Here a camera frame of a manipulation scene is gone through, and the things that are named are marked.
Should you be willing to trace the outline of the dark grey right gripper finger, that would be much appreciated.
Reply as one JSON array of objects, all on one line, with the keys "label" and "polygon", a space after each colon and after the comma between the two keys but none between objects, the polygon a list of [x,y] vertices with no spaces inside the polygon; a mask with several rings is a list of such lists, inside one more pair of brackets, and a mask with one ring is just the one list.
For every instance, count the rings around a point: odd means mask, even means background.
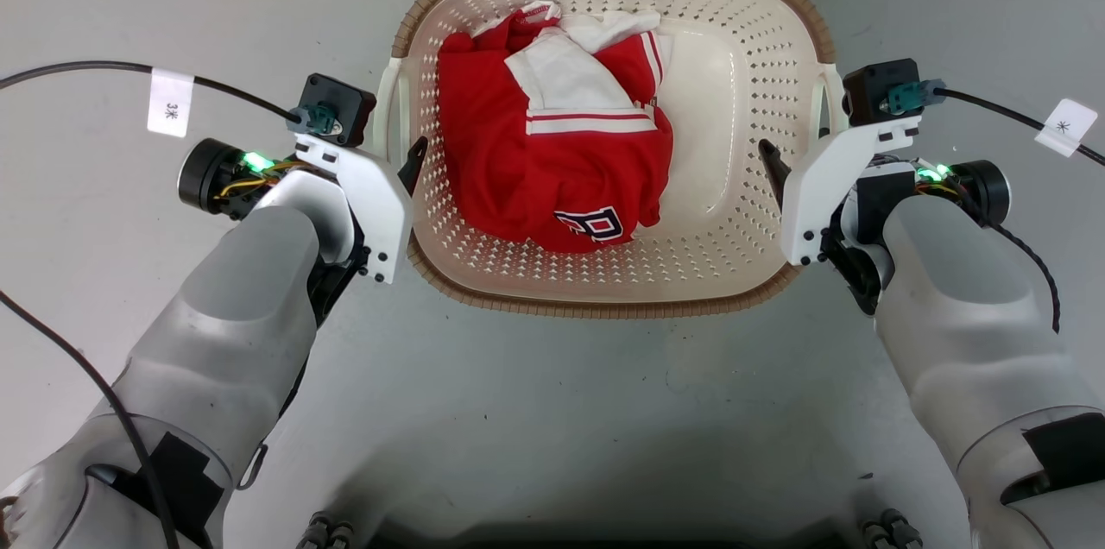
[{"label": "dark grey right gripper finger", "polygon": [[788,163],[785,163],[780,148],[774,145],[774,142],[760,139],[757,147],[759,159],[765,165],[766,176],[776,203],[782,210],[785,208],[785,183],[786,178],[791,172],[790,167]]}]

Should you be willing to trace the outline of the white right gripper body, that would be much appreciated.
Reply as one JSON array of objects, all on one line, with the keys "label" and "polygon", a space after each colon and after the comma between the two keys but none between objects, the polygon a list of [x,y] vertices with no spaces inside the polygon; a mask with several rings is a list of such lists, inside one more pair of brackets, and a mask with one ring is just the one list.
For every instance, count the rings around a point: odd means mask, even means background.
[{"label": "white right gripper body", "polygon": [[914,163],[890,160],[919,131],[920,117],[852,127],[813,142],[780,175],[780,249],[794,266],[828,262],[845,279],[861,312],[873,316],[894,274],[881,231],[916,193]]}]

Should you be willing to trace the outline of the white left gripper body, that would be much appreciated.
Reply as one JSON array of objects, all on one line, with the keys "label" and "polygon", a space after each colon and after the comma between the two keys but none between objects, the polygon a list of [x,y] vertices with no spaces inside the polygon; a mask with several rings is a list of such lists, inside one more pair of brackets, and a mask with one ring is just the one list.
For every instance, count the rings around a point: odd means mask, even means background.
[{"label": "white left gripper body", "polygon": [[394,168],[356,148],[296,137],[296,208],[319,236],[319,258],[307,291],[324,324],[357,276],[392,284],[412,229],[412,199]]}]

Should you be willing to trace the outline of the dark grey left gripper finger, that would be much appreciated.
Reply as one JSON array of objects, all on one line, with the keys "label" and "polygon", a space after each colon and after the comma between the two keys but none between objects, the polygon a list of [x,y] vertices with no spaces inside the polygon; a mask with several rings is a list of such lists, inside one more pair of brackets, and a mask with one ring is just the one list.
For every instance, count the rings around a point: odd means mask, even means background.
[{"label": "dark grey left gripper finger", "polygon": [[429,141],[427,140],[427,137],[418,137],[418,139],[410,145],[410,148],[407,151],[406,161],[402,167],[400,167],[398,172],[400,183],[406,187],[407,194],[409,196],[414,196],[420,172],[423,163],[425,163],[428,148]]}]

